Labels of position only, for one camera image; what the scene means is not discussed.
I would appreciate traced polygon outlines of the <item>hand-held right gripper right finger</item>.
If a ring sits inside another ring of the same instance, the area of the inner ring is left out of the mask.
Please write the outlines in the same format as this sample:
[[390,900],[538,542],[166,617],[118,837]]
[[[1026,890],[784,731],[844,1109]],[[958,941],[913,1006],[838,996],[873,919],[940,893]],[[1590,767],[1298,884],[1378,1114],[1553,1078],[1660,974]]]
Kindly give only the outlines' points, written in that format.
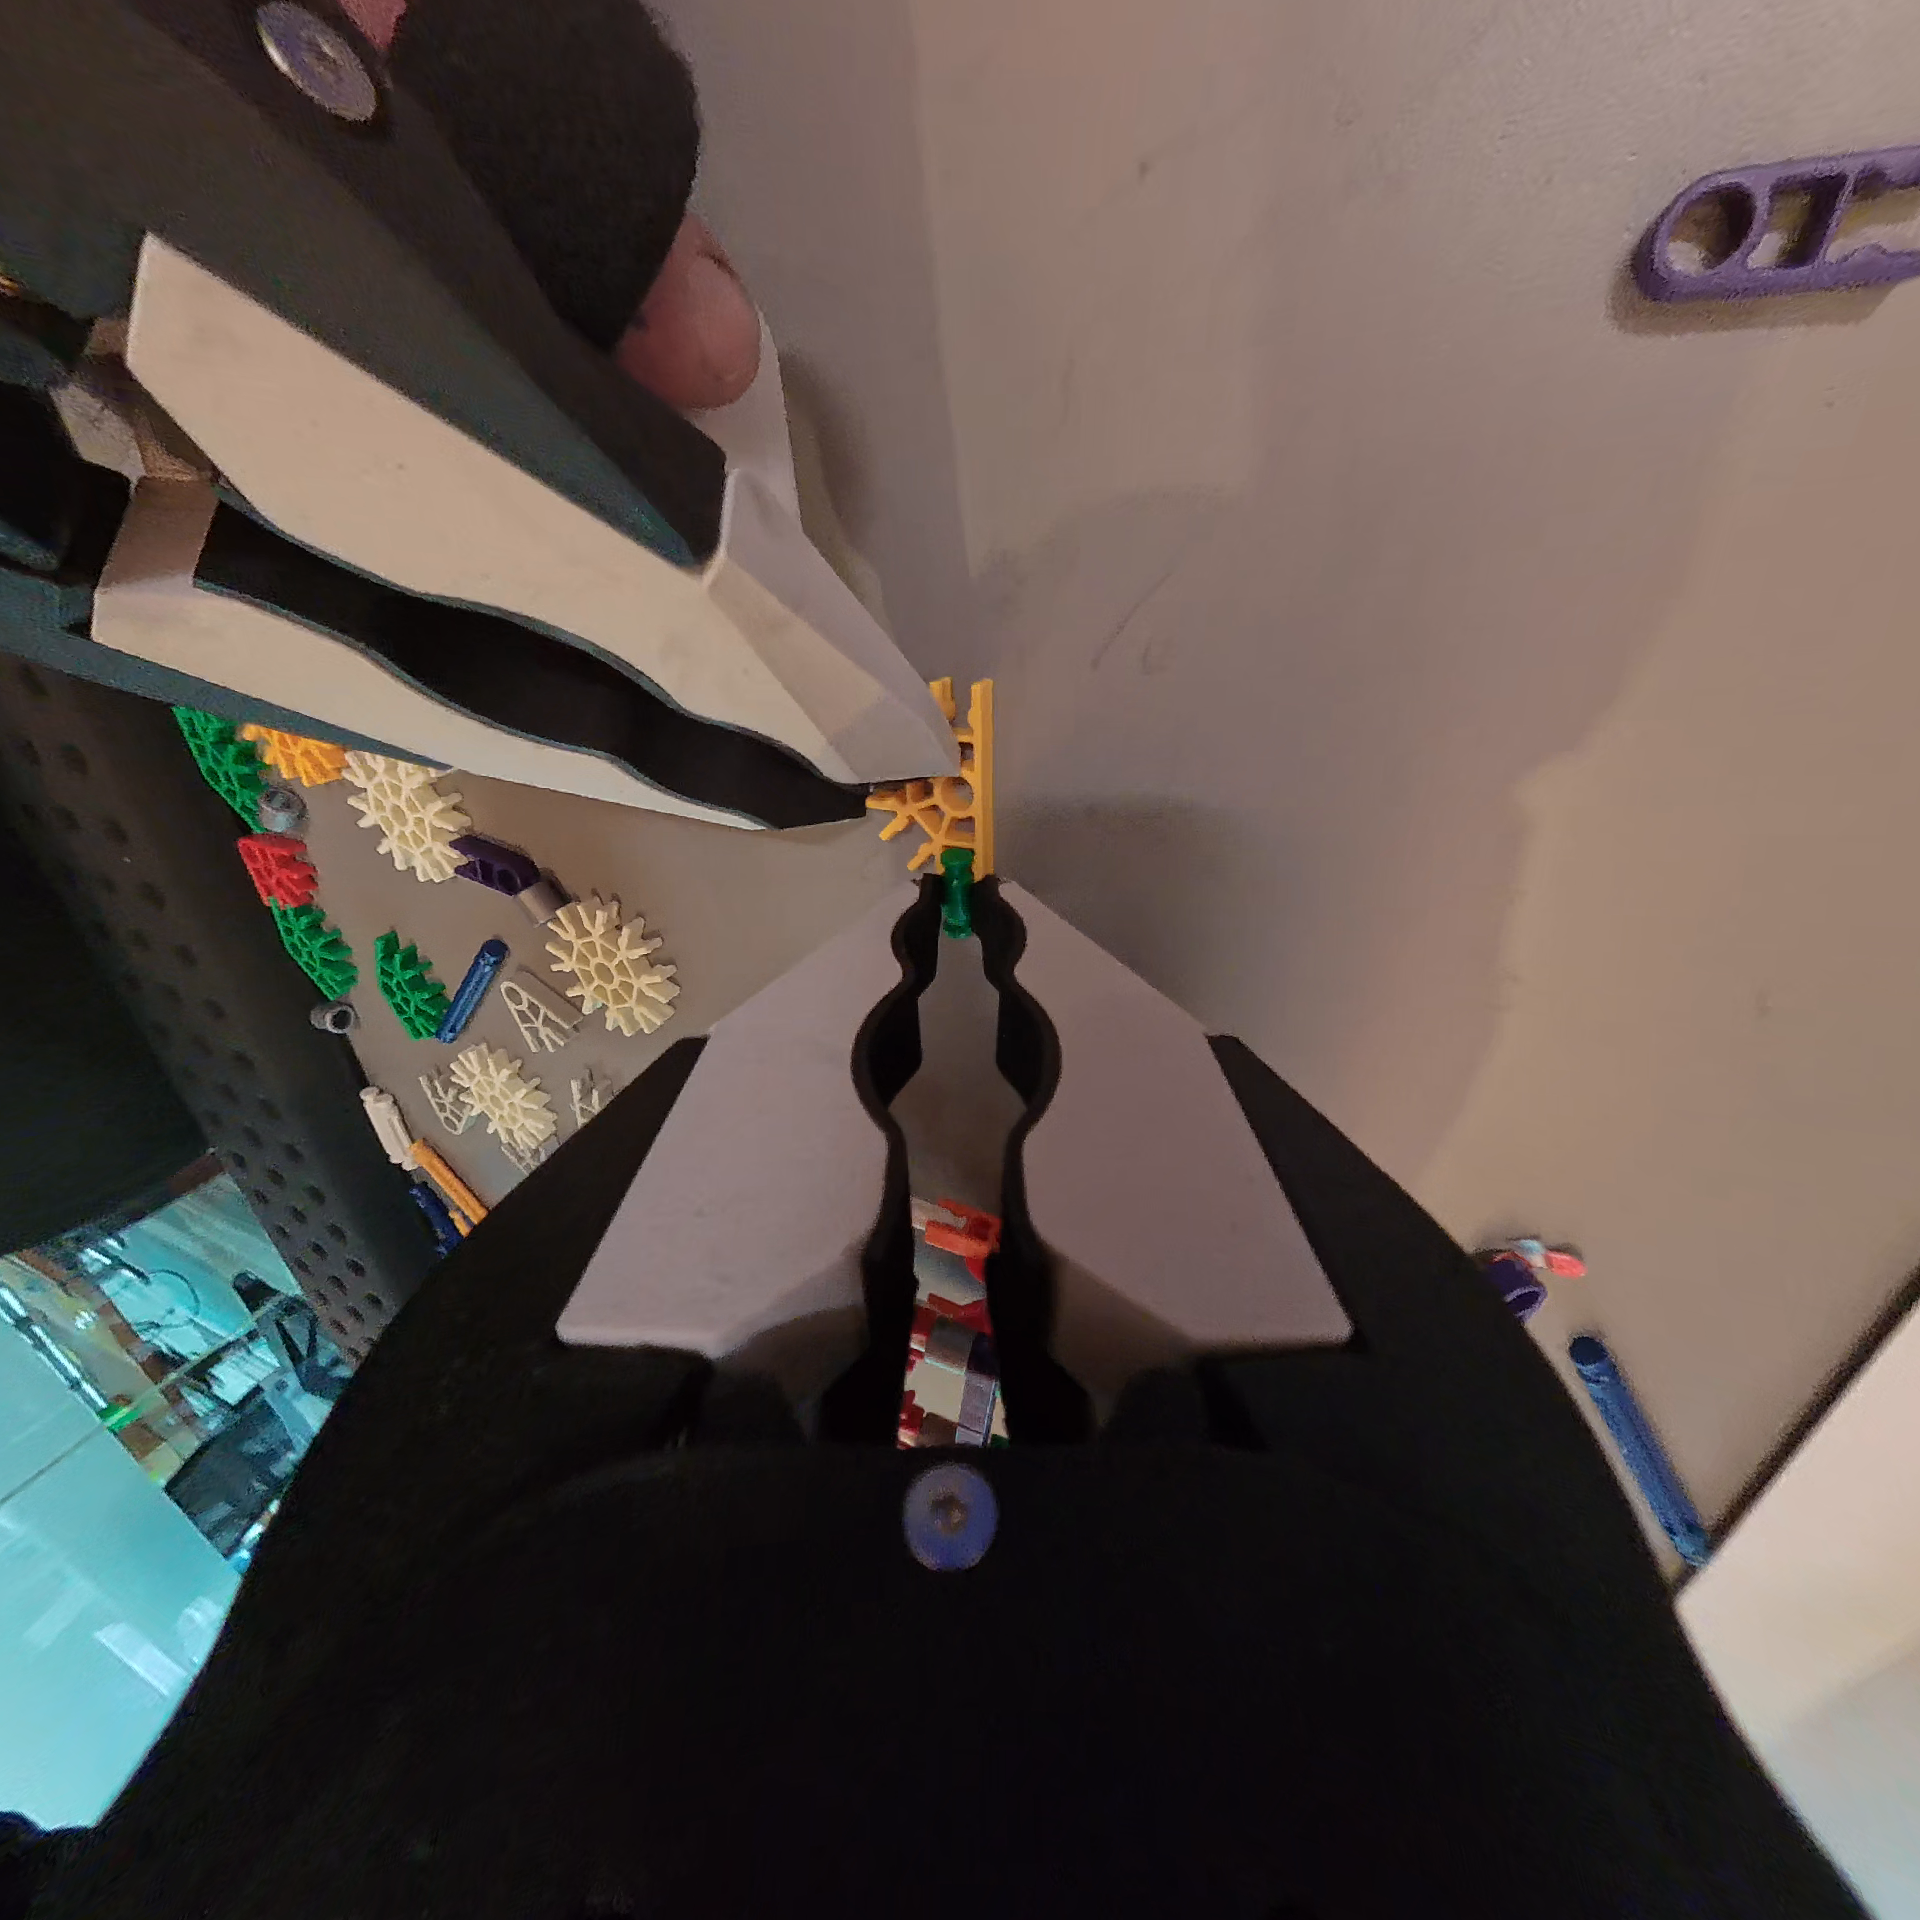
[[1338,1348],[1353,1321],[1182,1006],[1024,887],[976,891],[1020,1099],[989,1306],[1013,1433],[1093,1433],[1138,1377]]

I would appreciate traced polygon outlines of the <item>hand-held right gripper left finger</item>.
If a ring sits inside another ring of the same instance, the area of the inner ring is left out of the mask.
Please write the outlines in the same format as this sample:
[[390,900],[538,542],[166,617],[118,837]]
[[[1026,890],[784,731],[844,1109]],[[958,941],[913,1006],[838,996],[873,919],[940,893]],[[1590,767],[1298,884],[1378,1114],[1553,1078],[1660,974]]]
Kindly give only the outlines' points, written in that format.
[[568,1347],[698,1355],[822,1438],[896,1438],[917,1276],[894,1103],[942,899],[897,884],[710,1029],[560,1315]]

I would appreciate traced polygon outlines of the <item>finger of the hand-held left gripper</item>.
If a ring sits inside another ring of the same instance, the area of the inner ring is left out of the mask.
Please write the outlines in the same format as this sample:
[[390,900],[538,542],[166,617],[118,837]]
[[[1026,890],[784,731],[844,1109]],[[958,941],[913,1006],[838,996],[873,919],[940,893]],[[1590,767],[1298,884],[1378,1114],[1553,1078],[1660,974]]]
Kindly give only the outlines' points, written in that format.
[[958,764],[928,684],[761,462],[726,467],[713,555],[665,561],[158,236],[127,367],[270,527],[329,561],[552,633],[833,785]]
[[137,487],[90,603],[118,655],[448,772],[743,829],[858,818],[866,790],[701,719],[613,658],[374,581],[213,487]]

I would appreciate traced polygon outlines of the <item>multicoloured toy frame assembly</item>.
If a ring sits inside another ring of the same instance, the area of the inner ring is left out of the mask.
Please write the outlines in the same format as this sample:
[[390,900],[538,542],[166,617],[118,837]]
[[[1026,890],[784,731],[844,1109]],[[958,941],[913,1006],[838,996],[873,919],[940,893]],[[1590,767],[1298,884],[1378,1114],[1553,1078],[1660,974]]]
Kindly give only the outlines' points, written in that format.
[[986,1300],[996,1217],[940,1198],[910,1204],[917,1306],[906,1330],[896,1443],[900,1450],[1006,1444],[1001,1365]]

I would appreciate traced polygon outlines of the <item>person's left hand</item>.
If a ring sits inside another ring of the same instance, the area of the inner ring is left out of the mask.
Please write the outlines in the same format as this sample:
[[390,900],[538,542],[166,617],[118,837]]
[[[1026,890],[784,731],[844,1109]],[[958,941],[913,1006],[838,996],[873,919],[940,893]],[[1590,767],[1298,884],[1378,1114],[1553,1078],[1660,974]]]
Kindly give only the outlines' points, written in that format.
[[698,213],[682,218],[613,359],[682,417],[726,409],[751,388],[761,370],[761,313]]

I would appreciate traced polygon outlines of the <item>green fan connector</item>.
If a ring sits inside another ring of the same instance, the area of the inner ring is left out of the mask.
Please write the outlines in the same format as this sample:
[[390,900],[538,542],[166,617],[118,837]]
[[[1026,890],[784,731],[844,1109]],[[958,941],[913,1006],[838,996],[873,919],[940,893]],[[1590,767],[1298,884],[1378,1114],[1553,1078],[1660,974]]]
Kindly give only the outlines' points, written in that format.
[[374,938],[374,983],[408,1039],[437,1039],[449,996],[429,962],[392,927]]
[[359,967],[344,935],[318,902],[270,902],[278,941],[324,1002],[346,998]]
[[255,743],[214,711],[175,703],[170,715],[206,787],[234,814],[242,831],[257,831],[261,802],[274,775]]

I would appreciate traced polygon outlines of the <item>white snowflake connector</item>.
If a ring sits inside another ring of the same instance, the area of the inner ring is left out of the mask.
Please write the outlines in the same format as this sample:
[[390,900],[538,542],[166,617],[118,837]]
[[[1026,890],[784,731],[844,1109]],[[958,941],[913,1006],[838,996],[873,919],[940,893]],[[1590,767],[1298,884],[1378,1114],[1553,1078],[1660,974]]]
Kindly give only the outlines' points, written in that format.
[[462,797],[439,789],[439,770],[370,753],[342,757],[346,805],[377,835],[374,847],[421,882],[456,877],[464,853],[456,844],[472,829]]
[[466,1046],[448,1063],[448,1074],[503,1150],[528,1159],[558,1137],[560,1121],[550,1097],[505,1050]]
[[658,958],[663,938],[629,917],[615,897],[564,902],[546,924],[550,969],[567,977],[567,996],[599,1012],[622,1038],[654,1035],[673,1017],[679,969]]

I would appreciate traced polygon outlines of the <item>black perforated foam strip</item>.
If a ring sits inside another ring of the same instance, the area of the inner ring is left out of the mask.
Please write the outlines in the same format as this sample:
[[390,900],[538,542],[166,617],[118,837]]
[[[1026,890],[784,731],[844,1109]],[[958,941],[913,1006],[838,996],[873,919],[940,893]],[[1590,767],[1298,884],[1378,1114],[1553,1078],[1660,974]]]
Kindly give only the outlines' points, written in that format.
[[118,1228],[220,1164],[324,1330],[362,1359],[433,1261],[359,1099],[352,1046],[309,1023],[313,983],[234,853],[170,711],[4,655],[4,829],[50,882],[206,1138]]

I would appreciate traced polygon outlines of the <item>white tray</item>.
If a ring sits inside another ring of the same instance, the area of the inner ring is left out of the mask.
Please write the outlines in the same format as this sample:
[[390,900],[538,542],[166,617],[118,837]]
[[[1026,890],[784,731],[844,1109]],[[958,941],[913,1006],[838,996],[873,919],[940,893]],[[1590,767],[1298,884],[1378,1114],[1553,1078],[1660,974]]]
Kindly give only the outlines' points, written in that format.
[[1678,1614],[1874,1915],[1917,1915],[1917,1309],[1888,1333]]

